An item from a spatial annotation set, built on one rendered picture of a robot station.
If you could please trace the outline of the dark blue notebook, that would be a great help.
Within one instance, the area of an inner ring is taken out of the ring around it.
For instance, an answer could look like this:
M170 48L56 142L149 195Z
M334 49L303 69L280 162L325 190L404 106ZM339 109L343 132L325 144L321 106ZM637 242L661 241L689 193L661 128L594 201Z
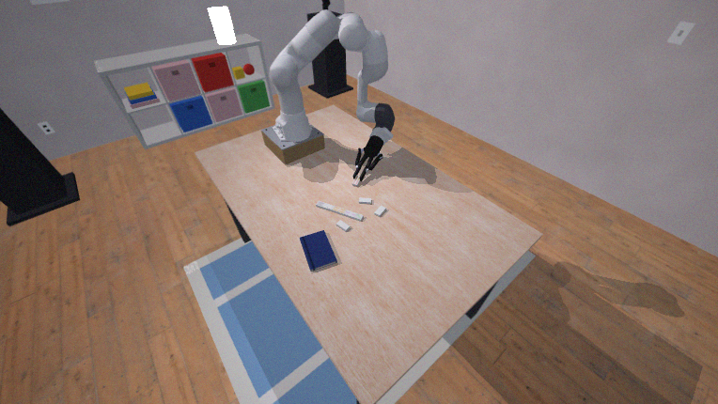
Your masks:
M324 230L300 238L310 271L337 263Z

